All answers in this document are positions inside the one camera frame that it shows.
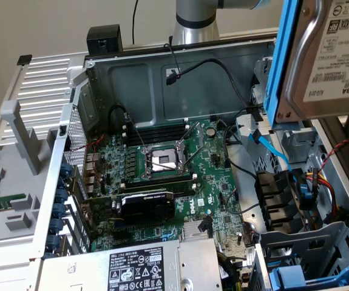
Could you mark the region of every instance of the green circuit board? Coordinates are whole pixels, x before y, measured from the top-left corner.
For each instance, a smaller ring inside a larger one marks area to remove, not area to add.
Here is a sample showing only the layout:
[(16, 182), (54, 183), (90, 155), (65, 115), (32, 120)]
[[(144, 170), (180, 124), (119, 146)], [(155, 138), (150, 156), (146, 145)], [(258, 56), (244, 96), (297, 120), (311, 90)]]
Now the green circuit board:
[[(197, 121), (188, 122), (189, 126)], [(142, 147), (123, 147), (120, 136), (111, 136), (106, 139), (106, 144), (96, 149), (106, 160), (101, 165), (99, 175), (110, 174), (111, 184), (105, 186), (105, 195), (99, 186), (93, 190), (91, 199), (88, 199), (97, 221), (97, 238), (92, 242), (91, 251), (109, 250), (124, 247), (133, 243), (149, 241), (164, 241), (181, 239), (183, 226), (186, 222), (202, 221), (205, 215), (213, 218), (214, 239), (228, 253), (244, 253), (244, 246), (236, 243), (236, 233), (242, 231), (241, 217), (229, 214), (222, 208), (219, 201), (219, 192), (227, 198), (235, 189), (235, 181), (231, 167), (225, 167), (223, 151), (223, 131), (218, 131), (216, 122), (199, 120), (199, 129), (203, 131), (203, 148), (189, 163), (189, 171), (197, 174), (196, 181), (183, 183), (163, 184), (151, 186), (143, 190), (167, 190), (175, 193), (183, 192), (182, 196), (175, 199), (175, 216), (165, 223), (126, 225), (121, 220), (109, 219), (108, 209), (111, 207), (110, 197), (113, 199), (121, 194), (122, 178), (128, 181), (141, 181), (144, 173), (144, 154)], [(213, 138), (206, 136), (206, 129), (215, 129)], [(187, 157), (191, 156), (200, 147), (200, 133), (194, 129), (185, 140)], [(234, 211), (240, 211), (239, 203), (234, 198), (228, 203)]]

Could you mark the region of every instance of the power supply label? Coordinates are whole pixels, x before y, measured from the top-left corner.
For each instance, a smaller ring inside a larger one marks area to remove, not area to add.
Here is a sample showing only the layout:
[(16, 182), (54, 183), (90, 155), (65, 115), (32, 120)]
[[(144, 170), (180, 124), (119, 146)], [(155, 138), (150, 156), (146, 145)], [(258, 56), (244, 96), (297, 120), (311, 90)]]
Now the power supply label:
[(163, 248), (109, 256), (108, 291), (164, 291)]
[(349, 0), (334, 0), (304, 101), (349, 97)]

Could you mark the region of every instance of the warning label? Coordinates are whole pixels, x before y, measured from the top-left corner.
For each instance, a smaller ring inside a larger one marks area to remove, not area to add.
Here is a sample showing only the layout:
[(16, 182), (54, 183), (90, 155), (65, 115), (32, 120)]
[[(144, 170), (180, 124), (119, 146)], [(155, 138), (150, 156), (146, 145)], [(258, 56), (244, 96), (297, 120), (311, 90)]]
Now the warning label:
[(110, 255), (108, 291), (164, 291), (163, 283), (162, 247)]
[(304, 101), (349, 97), (349, 0), (333, 1)]

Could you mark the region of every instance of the white wall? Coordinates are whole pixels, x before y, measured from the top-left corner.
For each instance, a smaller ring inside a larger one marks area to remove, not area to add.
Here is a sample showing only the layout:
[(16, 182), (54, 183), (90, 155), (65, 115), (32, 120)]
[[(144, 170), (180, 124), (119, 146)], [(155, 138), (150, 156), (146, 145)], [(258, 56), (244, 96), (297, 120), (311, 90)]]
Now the white wall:
[[(283, 0), (258, 10), (219, 10), (220, 33), (277, 27)], [(0, 0), (0, 104), (20, 55), (86, 51), (91, 26), (120, 24), (131, 43), (135, 0)], [(175, 0), (140, 0), (135, 42), (165, 41), (175, 25)]]

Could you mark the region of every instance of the motherboard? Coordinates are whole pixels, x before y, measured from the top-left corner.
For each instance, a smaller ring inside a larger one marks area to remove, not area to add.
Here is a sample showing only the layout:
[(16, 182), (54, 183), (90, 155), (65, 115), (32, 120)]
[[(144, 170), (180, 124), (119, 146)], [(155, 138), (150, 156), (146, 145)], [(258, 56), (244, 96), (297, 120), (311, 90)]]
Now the motherboard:
[[(213, 237), (221, 251), (243, 256), (242, 217), (226, 211), (227, 208), (239, 212), (240, 206), (231, 165), (225, 161), (223, 131), (208, 119), (189, 121), (181, 126), (181, 135), (187, 136), (182, 141), (180, 154), (179, 147), (173, 147), (173, 141), (128, 146), (133, 140), (130, 142), (124, 134), (103, 138), (88, 154), (86, 169), (91, 176), (86, 178), (86, 187), (90, 198), (85, 205), (89, 205), (96, 225), (91, 251), (184, 240), (189, 236), (187, 230), (195, 225), (198, 229), (205, 226), (205, 235)], [(138, 134), (145, 139), (143, 132)], [(179, 169), (179, 163), (182, 163), (181, 170), (171, 170)], [(136, 193), (173, 194), (173, 209), (169, 210), (173, 215), (146, 222), (142, 217), (124, 218), (123, 208), (127, 202), (124, 197)]]

